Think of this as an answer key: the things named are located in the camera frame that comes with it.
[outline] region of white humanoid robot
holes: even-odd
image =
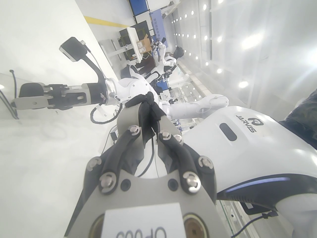
[[[146,76],[146,80],[149,83],[164,75],[176,64],[176,59],[172,56],[165,56],[165,53],[166,46],[162,42],[158,42],[153,50],[153,58],[156,67],[153,68],[150,74]]]
[[[311,104],[316,101],[307,102],[304,112],[291,122],[227,107],[228,99],[219,94],[170,105],[160,102],[149,82],[133,68],[131,78],[105,80],[79,41],[71,38],[61,49],[71,60],[86,61],[96,71],[98,83],[79,89],[26,84],[13,107],[66,110],[89,104],[126,105],[118,117],[117,143],[87,165],[84,189],[66,237],[100,237],[90,233],[101,233],[107,210],[167,203],[180,204],[187,234],[228,237],[212,204],[216,199],[244,203],[248,214],[277,211],[294,227],[293,238],[317,237],[317,144],[316,130],[311,129],[317,119]],[[170,122],[195,117],[205,120],[183,136]],[[135,171],[144,158],[145,143],[153,139],[152,129],[167,175],[141,179]]]

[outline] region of black cloth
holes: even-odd
[[[317,90],[280,124],[317,149]]]

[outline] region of desk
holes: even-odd
[[[133,49],[134,49],[134,53],[138,59],[138,62],[141,62],[142,61],[142,54],[140,54],[140,51],[139,51],[138,45],[137,45],[137,42],[139,41],[137,31],[133,27],[127,27],[127,31],[129,34],[131,44],[132,44]]]
[[[137,61],[141,62],[142,61],[142,54],[140,53],[140,51],[138,49],[138,45],[137,45],[137,42],[139,41],[137,31],[134,27],[127,27],[127,31],[128,31],[128,35],[129,35],[131,44],[129,44],[128,47],[126,47],[126,46],[121,47],[119,50],[108,53],[107,55],[109,57],[111,57],[111,56],[117,55],[119,53],[123,53],[127,50],[133,49],[134,53],[137,57]]]

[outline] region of silver screw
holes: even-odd
[[[94,157],[89,160],[86,167],[87,171],[91,172],[96,165],[101,165],[100,157]]]
[[[184,141],[183,141],[183,138],[182,138],[181,135],[175,134],[174,137],[175,137],[175,139],[176,139],[181,145],[184,144]]]
[[[102,193],[108,193],[114,188],[117,177],[113,172],[107,172],[99,178],[99,181],[101,187],[103,188]]]
[[[214,167],[214,164],[207,156],[200,156],[198,158],[198,163],[199,163],[200,167],[204,166],[204,167],[209,167],[210,169],[213,169],[213,167]]]
[[[100,184],[103,188],[109,188],[113,183],[111,176],[107,175],[104,179],[101,180]]]
[[[168,131],[161,131],[161,134],[163,136],[163,140],[169,140],[171,138],[171,135]]]
[[[140,131],[140,127],[137,125],[132,125],[129,127],[129,130],[132,135],[137,135]]]
[[[201,182],[199,177],[193,172],[185,172],[183,178],[186,179],[186,182],[189,186],[188,190],[191,193],[197,193],[201,187]]]
[[[195,179],[195,176],[193,175],[190,175],[187,179],[186,179],[186,182],[187,184],[190,186],[190,187],[197,187],[197,181]]]

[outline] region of black cable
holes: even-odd
[[[151,163],[153,162],[153,158],[154,158],[154,140],[153,140],[153,137],[152,137],[152,155],[151,155],[151,159],[150,159],[148,165],[146,166],[146,168],[144,169],[144,171],[138,177],[141,177],[142,175],[144,175],[146,173],[146,171],[149,169]]]
[[[106,123],[112,122],[113,120],[115,120],[115,119],[118,117],[119,113],[120,113],[121,110],[122,110],[122,103],[120,103],[120,107],[119,107],[119,110],[118,110],[117,114],[116,114],[113,118],[111,118],[110,120],[108,120],[108,121],[95,121],[95,120],[94,120],[94,112],[95,112],[96,110],[97,110],[97,108],[95,107],[95,108],[91,111],[91,113],[90,113],[90,120],[91,120],[93,123],[95,123],[95,124],[106,124]]]
[[[240,233],[242,233],[243,230],[246,229],[251,223],[253,223],[253,222],[255,222],[255,221],[259,220],[259,219],[262,219],[262,218],[268,219],[269,217],[274,217],[274,216],[277,216],[277,215],[278,215],[278,214],[277,214],[276,211],[272,211],[272,212],[269,212],[269,213],[262,213],[261,216],[259,216],[259,217],[257,217],[257,218],[254,218],[254,219],[252,219],[251,221],[249,221],[247,224],[245,224],[245,226],[242,227],[241,230],[238,231],[236,234],[234,234],[233,236],[231,236],[231,238],[237,237],[237,236],[238,236]]]
[[[4,103],[4,105],[6,106],[6,108],[9,110],[10,114],[12,115],[12,117],[17,120],[17,117],[15,116],[15,113],[14,113],[13,110],[7,105],[7,102],[6,102],[1,96],[0,96],[0,99],[2,100],[2,102]]]
[[[16,120],[19,120],[19,117],[17,116],[17,112],[12,108],[11,104],[9,103],[8,99],[4,95],[4,93],[0,90],[0,93],[2,94],[3,98],[1,98],[4,105],[8,108],[9,112],[11,113],[12,117]]]
[[[103,152],[105,151],[105,147],[106,147],[106,145],[107,145],[109,135],[110,135],[111,131],[113,130],[113,128],[116,127],[116,126],[117,126],[117,125],[113,126],[113,127],[110,129],[110,131],[109,131],[109,133],[108,133],[108,136],[107,136],[107,139],[106,139],[105,146],[103,147],[103,150],[102,150],[102,153],[101,153],[101,154],[103,154]]]
[[[9,70],[10,73],[12,73],[12,76],[13,76],[13,81],[14,81],[14,98],[17,97],[17,79],[16,79],[16,76],[14,74],[14,70]]]

